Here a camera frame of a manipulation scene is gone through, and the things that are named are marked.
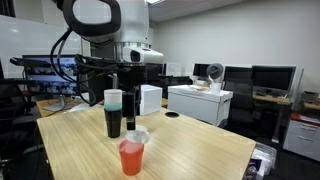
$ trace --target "black container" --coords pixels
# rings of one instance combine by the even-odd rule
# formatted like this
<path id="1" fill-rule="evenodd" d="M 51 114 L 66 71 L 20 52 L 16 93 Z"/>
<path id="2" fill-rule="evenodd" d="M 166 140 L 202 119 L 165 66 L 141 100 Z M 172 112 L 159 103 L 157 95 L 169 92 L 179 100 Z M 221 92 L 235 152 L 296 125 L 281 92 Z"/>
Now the black container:
<path id="1" fill-rule="evenodd" d="M 107 111 L 104 110 L 105 119 L 107 123 L 108 136 L 117 138 L 120 136 L 122 111 Z"/>

